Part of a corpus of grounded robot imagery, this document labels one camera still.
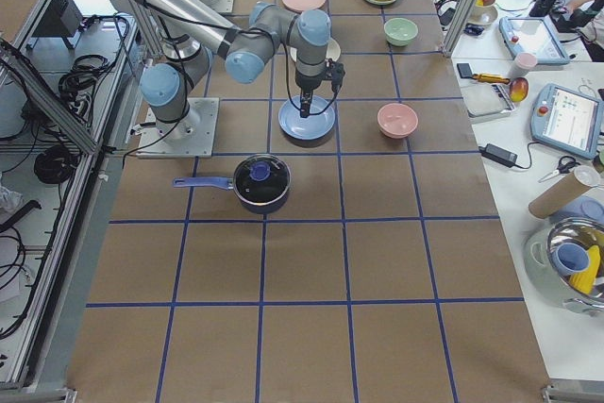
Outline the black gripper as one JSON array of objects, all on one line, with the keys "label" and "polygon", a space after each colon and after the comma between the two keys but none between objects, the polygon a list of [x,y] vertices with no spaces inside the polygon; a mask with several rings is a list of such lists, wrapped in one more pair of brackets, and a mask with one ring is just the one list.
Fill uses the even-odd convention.
[{"label": "black gripper", "polygon": [[295,74],[295,83],[300,90],[299,112],[301,118],[308,118],[310,116],[312,94],[321,86],[324,78],[322,73],[314,76],[308,76],[302,73]]}]

